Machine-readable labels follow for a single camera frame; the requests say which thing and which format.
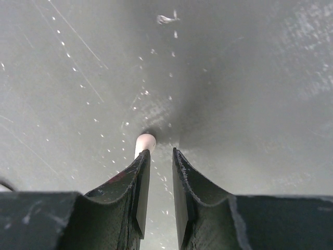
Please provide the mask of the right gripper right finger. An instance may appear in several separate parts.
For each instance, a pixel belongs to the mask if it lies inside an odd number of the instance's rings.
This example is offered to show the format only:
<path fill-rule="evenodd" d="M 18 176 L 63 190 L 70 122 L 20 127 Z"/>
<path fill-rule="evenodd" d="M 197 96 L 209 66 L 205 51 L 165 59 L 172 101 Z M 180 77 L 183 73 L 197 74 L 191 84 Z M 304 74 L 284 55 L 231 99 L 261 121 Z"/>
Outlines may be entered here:
<path fill-rule="evenodd" d="M 180 249 L 332 249 L 332 197 L 234 195 L 173 149 Z"/>

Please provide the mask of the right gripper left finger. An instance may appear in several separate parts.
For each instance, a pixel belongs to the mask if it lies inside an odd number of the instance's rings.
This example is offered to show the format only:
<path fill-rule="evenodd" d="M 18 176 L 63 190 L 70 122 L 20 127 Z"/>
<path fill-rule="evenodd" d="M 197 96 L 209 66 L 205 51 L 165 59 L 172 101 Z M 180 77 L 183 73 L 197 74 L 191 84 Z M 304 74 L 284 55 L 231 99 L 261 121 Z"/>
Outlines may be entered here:
<path fill-rule="evenodd" d="M 1 192 L 1 249 L 139 249 L 150 152 L 89 191 Z"/>

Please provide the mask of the beige earbud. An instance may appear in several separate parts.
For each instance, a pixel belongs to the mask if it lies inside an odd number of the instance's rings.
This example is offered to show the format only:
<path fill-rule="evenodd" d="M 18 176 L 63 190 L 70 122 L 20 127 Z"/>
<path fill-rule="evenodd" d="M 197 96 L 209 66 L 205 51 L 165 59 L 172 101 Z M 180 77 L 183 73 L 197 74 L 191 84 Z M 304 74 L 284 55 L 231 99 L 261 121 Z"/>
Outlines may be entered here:
<path fill-rule="evenodd" d="M 144 150 L 149 150 L 151 154 L 156 147 L 156 143 L 156 138 L 152 134 L 141 134 L 136 140 L 134 158 L 137 158 Z"/>

